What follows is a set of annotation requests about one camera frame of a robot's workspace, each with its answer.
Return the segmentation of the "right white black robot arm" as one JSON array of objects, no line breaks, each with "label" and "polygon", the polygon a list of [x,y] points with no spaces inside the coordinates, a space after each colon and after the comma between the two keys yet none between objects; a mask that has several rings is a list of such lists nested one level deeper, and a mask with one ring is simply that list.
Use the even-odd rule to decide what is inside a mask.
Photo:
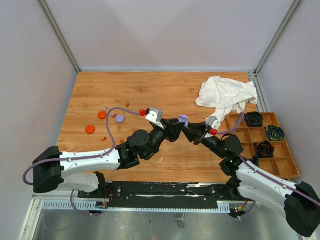
[{"label": "right white black robot arm", "polygon": [[204,145],[222,159],[221,170],[231,177],[227,196],[253,200],[280,214],[299,235],[311,237],[320,225],[320,198],[313,187],[262,170],[242,157],[244,149],[234,128],[222,132],[222,138],[217,137],[217,128],[217,123],[188,123],[182,131],[191,143]]}]

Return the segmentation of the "purple earbud charging case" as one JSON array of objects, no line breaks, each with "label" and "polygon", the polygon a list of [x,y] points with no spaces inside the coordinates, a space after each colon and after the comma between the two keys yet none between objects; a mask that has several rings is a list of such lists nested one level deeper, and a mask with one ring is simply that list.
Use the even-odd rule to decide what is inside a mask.
[{"label": "purple earbud charging case", "polygon": [[189,117],[187,115],[182,114],[178,117],[178,122],[184,123],[184,127],[187,128],[189,126]]}]

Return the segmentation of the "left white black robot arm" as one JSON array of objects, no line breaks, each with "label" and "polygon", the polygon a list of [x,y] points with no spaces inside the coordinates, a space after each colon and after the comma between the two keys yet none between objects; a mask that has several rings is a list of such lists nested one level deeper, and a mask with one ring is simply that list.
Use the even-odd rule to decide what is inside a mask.
[{"label": "left white black robot arm", "polygon": [[175,119],[162,119],[152,124],[152,131],[140,129],[127,141],[100,151],[60,152],[58,146],[47,148],[23,174],[25,184],[36,194],[57,189],[80,190],[101,198],[107,193],[104,176],[98,170],[122,170],[150,160],[167,140],[174,143],[188,124]]}]

